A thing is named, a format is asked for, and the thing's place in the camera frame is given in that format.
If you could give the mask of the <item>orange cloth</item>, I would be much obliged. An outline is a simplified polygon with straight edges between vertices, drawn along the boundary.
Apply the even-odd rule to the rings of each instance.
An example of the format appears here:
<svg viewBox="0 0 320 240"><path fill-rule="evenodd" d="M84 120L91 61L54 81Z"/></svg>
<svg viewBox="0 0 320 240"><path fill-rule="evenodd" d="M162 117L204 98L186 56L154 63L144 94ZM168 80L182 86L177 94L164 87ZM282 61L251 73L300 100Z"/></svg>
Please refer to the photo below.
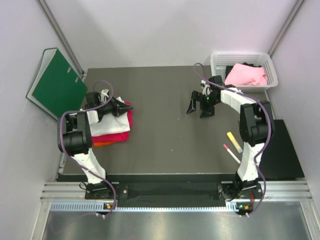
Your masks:
<svg viewBox="0 0 320 240"><path fill-rule="evenodd" d="M94 147L102 147L102 146L109 146L109 145L112 145L112 144L115 144L115 143L116 143L115 141L94 142L93 146Z"/></svg>

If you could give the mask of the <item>white t shirt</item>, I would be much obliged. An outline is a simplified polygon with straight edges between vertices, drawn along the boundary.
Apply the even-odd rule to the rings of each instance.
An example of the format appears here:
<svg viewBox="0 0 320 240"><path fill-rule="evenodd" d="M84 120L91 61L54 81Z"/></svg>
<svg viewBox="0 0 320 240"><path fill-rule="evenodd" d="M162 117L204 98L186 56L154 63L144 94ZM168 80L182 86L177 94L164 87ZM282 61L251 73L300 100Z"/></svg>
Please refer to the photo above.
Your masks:
<svg viewBox="0 0 320 240"><path fill-rule="evenodd" d="M130 131L129 111L120 114L119 116L114 116L112 112L107 114L103 113L102 119L99 120L98 111L101 111L102 109L103 108L101 107L86 112L92 137L120 134Z"/></svg>

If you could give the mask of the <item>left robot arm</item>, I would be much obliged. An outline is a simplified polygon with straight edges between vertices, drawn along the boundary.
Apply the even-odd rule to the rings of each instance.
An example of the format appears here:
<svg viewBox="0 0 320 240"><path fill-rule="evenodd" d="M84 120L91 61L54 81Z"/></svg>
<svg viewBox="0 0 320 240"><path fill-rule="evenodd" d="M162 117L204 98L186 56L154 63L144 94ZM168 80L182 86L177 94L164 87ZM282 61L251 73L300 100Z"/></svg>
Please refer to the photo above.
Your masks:
<svg viewBox="0 0 320 240"><path fill-rule="evenodd" d="M58 121L57 145L84 171L87 183L81 182L86 199L109 199L115 196L107 171L100 165L93 147L125 142L133 126L133 106L108 89L85 95L86 105L78 112L66 113Z"/></svg>

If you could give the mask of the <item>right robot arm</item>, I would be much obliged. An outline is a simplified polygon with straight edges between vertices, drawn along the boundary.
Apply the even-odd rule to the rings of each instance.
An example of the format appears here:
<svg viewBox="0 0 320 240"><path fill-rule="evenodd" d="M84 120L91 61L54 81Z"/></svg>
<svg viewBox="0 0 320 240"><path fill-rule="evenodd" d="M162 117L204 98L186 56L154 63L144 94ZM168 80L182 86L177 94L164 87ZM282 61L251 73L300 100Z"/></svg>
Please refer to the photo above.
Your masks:
<svg viewBox="0 0 320 240"><path fill-rule="evenodd" d="M191 93L187 114L195 112L199 106L200 118L213 117L215 106L219 103L228 105L239 113L242 157L232 186L223 188L221 193L229 201L235 197L245 198L258 187L262 154L275 131L271 104L244 94L232 84L223 84L219 75L202 80L200 85L202 91L194 90Z"/></svg>

